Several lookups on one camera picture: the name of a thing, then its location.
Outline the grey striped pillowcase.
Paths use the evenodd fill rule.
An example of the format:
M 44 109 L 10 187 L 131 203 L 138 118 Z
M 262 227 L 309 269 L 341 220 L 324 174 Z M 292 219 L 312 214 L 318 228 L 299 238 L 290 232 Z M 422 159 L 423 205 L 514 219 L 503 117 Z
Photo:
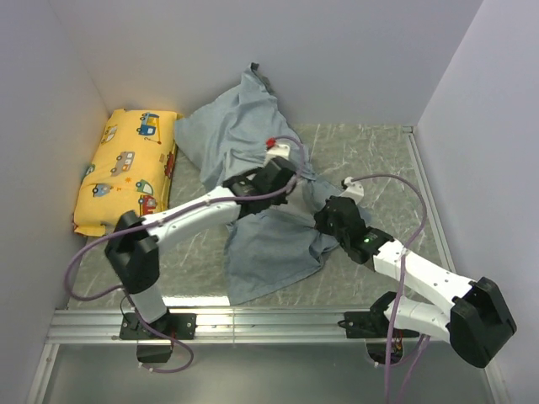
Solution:
M 249 213 L 228 224 L 224 273 L 231 304 L 272 294 L 323 268 L 339 244 L 316 230 L 314 216 L 341 192 L 315 173 L 307 147 L 279 111 L 259 64 L 251 63 L 237 86 L 177 120 L 173 130 L 179 150 L 199 169 L 208 191 L 232 178 L 253 183 L 272 137 L 290 147 L 291 164 L 302 172 L 284 204 L 273 205 L 267 190 L 258 191 L 242 203 Z

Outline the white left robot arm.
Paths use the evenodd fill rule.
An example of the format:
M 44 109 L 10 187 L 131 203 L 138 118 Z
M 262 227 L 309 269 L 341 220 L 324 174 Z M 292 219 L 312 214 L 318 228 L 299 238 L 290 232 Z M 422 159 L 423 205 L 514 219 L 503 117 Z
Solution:
M 297 179 L 292 162 L 270 159 L 248 176 L 233 176 L 203 196 L 161 213 L 122 215 L 105 256 L 138 312 L 140 329 L 161 338 L 169 329 L 168 308 L 158 288 L 161 254 L 214 226 L 232 223 L 286 202 Z

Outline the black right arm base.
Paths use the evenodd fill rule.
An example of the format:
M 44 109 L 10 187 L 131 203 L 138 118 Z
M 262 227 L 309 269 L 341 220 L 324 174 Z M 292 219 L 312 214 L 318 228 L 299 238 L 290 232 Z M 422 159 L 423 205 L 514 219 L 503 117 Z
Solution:
M 386 363 L 386 339 L 388 319 L 378 317 L 370 311 L 346 311 L 344 317 L 337 322 L 344 329 L 347 339 L 367 340 L 368 356 L 378 364 Z M 394 327 L 391 342 L 391 365 L 399 364 L 404 358 L 404 339 L 418 338 L 419 333 Z

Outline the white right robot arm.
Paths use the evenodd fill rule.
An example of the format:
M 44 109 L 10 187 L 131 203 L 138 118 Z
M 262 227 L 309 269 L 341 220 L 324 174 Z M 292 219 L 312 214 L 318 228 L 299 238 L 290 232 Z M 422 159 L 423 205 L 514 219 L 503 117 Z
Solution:
M 423 297 L 386 293 L 372 306 L 371 326 L 387 337 L 398 329 L 445 341 L 468 364 L 483 369 L 515 335 L 517 326 L 498 285 L 454 274 L 368 226 L 351 198 L 332 197 L 315 214 L 315 227 L 336 239 L 352 261 L 403 280 Z

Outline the yellow car-print pillow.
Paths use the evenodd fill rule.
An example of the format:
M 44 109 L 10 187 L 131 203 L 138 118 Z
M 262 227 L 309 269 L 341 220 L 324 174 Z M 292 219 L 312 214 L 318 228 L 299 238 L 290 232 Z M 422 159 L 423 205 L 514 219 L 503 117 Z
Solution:
M 78 192 L 76 233 L 101 237 L 127 211 L 144 216 L 168 209 L 177 155 L 173 126 L 182 118 L 155 109 L 113 112 Z

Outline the aluminium mounting rail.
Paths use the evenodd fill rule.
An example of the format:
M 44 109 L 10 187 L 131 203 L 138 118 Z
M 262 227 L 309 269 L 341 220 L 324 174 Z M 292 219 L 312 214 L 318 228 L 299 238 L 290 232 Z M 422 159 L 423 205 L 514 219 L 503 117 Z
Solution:
M 346 306 L 177 307 L 172 313 L 195 314 L 189 346 L 196 344 L 382 343 L 379 338 L 347 338 L 338 325 Z M 123 315 L 116 310 L 56 311 L 45 337 L 47 344 L 167 344 L 164 339 L 125 340 Z

